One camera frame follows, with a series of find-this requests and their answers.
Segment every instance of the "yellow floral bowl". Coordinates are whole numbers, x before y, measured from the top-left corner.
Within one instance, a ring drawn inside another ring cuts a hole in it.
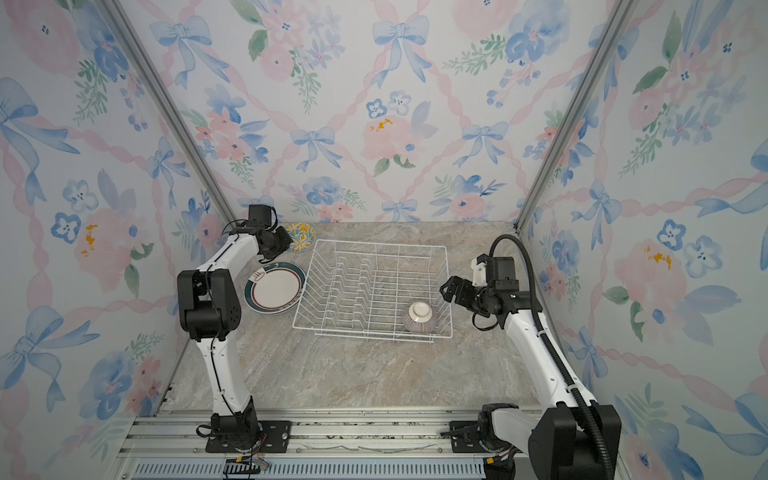
[[[315,229],[306,223],[292,223],[288,227],[288,234],[293,238],[290,249],[293,252],[308,250],[315,243]]]

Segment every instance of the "floral wallpaper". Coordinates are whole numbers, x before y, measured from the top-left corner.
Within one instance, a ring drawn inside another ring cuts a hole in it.
[[[613,3],[123,7],[236,212],[416,222],[517,218]]]
[[[768,478],[767,22],[758,0],[640,0],[525,225],[635,480]]]
[[[0,5],[0,477],[101,478],[223,222],[93,3]]]

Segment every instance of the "black mounting plate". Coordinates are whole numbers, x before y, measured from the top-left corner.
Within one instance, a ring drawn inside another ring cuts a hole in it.
[[[463,429],[470,425],[477,425],[477,422],[466,422],[463,420],[454,420],[449,423],[451,430]],[[465,433],[464,435],[457,435],[451,437],[451,450],[453,453],[485,453],[492,454],[482,445],[480,445],[479,432]]]
[[[266,434],[264,445],[259,449],[259,453],[285,453],[288,451],[288,441],[290,440],[290,421],[289,420],[259,420],[262,435]],[[209,439],[205,445],[205,451],[208,453],[245,453],[236,448],[238,446],[234,441],[224,438]]]

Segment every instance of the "metal corner post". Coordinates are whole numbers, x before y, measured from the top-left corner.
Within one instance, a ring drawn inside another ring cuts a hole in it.
[[[109,27],[124,46],[126,55],[138,69],[142,80],[146,82],[149,93],[160,108],[171,131],[184,150],[184,154],[192,164],[192,168],[203,183],[203,187],[208,191],[214,206],[227,222],[235,220],[237,217],[219,188],[219,184],[214,180],[214,176],[210,168],[208,168],[205,159],[197,150],[197,145],[191,133],[185,126],[184,120],[181,118],[170,93],[165,88],[165,85],[163,85],[160,74],[157,73],[149,59],[147,51],[141,44],[141,40],[139,40],[131,21],[128,20],[119,0],[97,0],[96,5],[104,16],[104,20],[109,24]]]
[[[587,103],[589,103],[592,93],[605,71],[607,63],[611,60],[611,56],[616,52],[616,47],[621,40],[621,36],[624,34],[624,29],[626,28],[636,5],[636,0],[617,0],[616,8],[605,24],[605,30],[600,39],[600,44],[595,49],[594,55],[587,65],[587,69],[584,71],[584,80],[581,82],[581,85],[576,90],[576,94],[571,99],[571,103],[565,111],[562,127],[552,141],[549,153],[534,179],[531,191],[525,198],[525,203],[523,204],[523,208],[520,211],[517,221],[518,234],[525,231],[526,224],[531,220],[531,217],[533,217],[536,205],[538,204],[541,195],[546,190],[547,182],[554,173],[558,160],[564,153],[568,139],[576,129],[578,120],[584,113],[584,109],[587,107]]]

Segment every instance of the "white plate with green rim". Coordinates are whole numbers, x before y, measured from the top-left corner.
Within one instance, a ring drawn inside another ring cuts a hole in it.
[[[245,284],[245,301],[258,313],[285,312],[299,302],[306,276],[296,265],[275,262],[258,269]]]

